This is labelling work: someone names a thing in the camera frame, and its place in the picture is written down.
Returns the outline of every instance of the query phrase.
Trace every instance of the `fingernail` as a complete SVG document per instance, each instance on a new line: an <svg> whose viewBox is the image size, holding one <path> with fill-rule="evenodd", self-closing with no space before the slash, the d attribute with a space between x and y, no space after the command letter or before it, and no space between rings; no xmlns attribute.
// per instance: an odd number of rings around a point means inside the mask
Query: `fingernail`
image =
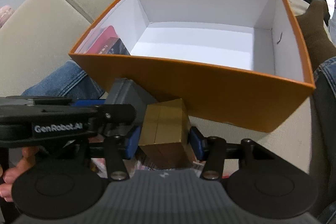
<svg viewBox="0 0 336 224"><path fill-rule="evenodd" d="M8 190L1 190L0 191L0 196L3 198L4 196L9 196L11 194L11 192L10 191L8 191Z"/></svg>
<svg viewBox="0 0 336 224"><path fill-rule="evenodd" d="M14 177L11 177L11 176L5 176L5 177L3 178L3 181L4 181L5 183L8 183L8 184L13 183L14 180L15 180L15 178L14 178Z"/></svg>

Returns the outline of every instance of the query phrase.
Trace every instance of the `beige sofa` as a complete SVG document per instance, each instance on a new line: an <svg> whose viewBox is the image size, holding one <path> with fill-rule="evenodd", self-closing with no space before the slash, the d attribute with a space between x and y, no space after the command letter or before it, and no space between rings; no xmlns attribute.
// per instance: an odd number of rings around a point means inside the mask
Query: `beige sofa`
<svg viewBox="0 0 336 224"><path fill-rule="evenodd" d="M112 1L26 0L0 30L0 96L21 94L68 60L69 49ZM296 15L308 7L303 0L289 1ZM270 134L194 117L191 121L205 135L218 135L228 142L256 140L310 172L319 181L322 197L328 170L319 125L312 111L307 100ZM230 173L237 167L236 161L228 160L225 170Z"/></svg>

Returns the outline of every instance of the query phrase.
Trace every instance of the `human hand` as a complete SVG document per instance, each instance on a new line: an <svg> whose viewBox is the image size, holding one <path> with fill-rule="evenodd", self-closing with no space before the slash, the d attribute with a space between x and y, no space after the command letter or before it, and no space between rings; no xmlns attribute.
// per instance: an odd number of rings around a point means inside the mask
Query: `human hand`
<svg viewBox="0 0 336 224"><path fill-rule="evenodd" d="M23 158L18 162L16 167L9 168L4 173L0 167L0 175L3 173L3 180L5 183L0 185L0 196L7 202L13 202L12 199L12 186L16 178L30 169L35 164L35 154L38 152L37 147L24 147L22 148Z"/></svg>

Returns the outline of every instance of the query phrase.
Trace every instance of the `black round pad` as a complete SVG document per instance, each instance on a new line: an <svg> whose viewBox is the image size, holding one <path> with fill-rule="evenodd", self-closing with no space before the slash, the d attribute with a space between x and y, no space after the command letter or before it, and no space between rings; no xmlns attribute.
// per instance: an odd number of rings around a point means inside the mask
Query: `black round pad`
<svg viewBox="0 0 336 224"><path fill-rule="evenodd" d="M242 209L271 219L301 215L314 204L317 196L316 185L307 175L258 174L244 168L229 177L226 191Z"/></svg>
<svg viewBox="0 0 336 224"><path fill-rule="evenodd" d="M38 219L74 216L93 206L102 196L102 179L74 160L38 164L19 176L12 196L17 208Z"/></svg>

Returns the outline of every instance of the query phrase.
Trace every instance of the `gray gripper housing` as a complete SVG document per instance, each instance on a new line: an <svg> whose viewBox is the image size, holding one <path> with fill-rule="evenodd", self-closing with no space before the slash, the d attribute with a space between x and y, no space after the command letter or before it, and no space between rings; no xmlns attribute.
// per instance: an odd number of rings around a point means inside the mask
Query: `gray gripper housing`
<svg viewBox="0 0 336 224"><path fill-rule="evenodd" d="M136 110L136 117L132 125L117 127L111 130L111 135L126 135L134 125L143 123L147 105L158 101L140 87L133 80L126 78L115 79L105 104L131 104Z"/></svg>
<svg viewBox="0 0 336 224"><path fill-rule="evenodd" d="M199 179L192 170L137 170L130 180L110 183L101 199L83 213L61 220L37 220L21 215L14 224L140 223L319 224L319 221L309 213L281 220L255 216L233 203L219 182Z"/></svg>

